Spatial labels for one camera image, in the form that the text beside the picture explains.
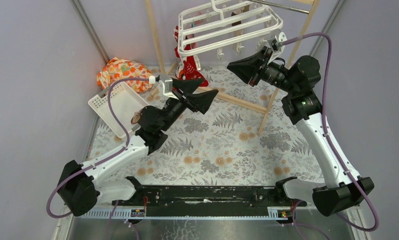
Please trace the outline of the white clip sock hanger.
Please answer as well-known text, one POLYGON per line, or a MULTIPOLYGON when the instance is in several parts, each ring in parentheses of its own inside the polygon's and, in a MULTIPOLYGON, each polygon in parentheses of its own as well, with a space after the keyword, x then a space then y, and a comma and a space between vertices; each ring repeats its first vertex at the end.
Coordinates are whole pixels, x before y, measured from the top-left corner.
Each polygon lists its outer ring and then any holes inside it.
POLYGON ((211 0, 182 11, 178 16, 177 53, 181 58, 216 51, 218 59, 224 56, 224 47, 233 47, 237 55, 244 43, 258 40, 258 47, 282 32, 284 21, 267 5, 247 0, 211 0), (191 28, 190 15, 202 12, 206 21, 191 28))

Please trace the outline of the pink brown sock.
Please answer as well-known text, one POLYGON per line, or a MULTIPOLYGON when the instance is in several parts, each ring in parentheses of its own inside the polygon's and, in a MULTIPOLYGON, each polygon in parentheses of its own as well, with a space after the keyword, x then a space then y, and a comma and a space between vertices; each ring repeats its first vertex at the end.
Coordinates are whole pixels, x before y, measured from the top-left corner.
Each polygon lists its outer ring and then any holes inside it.
POLYGON ((140 121, 142 115, 143 114, 140 111, 135 112, 133 117, 130 120, 131 124, 133 124, 133 125, 137 124, 140 121))

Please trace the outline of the red patterned sock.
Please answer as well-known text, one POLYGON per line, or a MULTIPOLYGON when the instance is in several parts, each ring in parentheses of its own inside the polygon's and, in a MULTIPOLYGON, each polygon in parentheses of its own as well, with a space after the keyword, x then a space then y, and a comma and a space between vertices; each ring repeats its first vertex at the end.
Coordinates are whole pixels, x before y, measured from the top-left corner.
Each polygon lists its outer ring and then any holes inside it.
POLYGON ((179 80, 192 80, 192 79, 203 79, 201 87, 208 87, 209 82, 206 78, 197 70, 196 62, 193 56, 182 58, 177 69, 175 76, 179 80))

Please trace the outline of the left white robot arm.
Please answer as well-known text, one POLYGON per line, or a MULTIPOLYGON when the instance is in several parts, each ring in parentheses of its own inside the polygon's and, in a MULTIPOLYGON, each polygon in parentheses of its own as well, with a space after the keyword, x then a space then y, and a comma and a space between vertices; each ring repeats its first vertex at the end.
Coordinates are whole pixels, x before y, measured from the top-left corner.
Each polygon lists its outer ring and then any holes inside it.
POLYGON ((68 162, 62 172, 58 184, 51 193, 46 210, 49 216, 56 218, 51 212, 51 202, 58 194, 69 209, 69 214, 79 217, 89 212, 100 203, 126 201, 138 205, 143 193, 130 180, 108 181, 107 178, 126 164, 146 157, 158 150, 167 140, 165 134, 187 109, 193 113, 205 114, 212 105, 219 91, 217 89, 195 93, 203 80, 171 80, 169 86, 163 77, 159 83, 167 89, 168 99, 163 108, 146 105, 134 112, 131 121, 138 128, 133 135, 124 129, 126 141, 109 153, 84 163, 75 160, 68 162))

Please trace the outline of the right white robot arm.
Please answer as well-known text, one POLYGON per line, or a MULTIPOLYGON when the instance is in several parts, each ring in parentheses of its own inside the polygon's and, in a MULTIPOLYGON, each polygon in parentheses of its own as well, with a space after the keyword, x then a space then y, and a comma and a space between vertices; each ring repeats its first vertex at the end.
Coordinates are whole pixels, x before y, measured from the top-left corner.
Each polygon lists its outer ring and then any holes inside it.
POLYGON ((263 81, 286 92, 283 111, 303 135, 321 168, 323 185, 295 176, 277 181, 276 203, 287 206, 293 200, 302 200, 313 204, 326 217, 359 205, 375 185, 347 160, 339 160, 343 152, 337 141, 330 138, 332 131, 323 122, 323 106, 314 92, 321 79, 319 61, 304 55, 286 68, 277 60, 270 48, 263 47, 254 55, 227 65, 247 85, 256 86, 263 81))

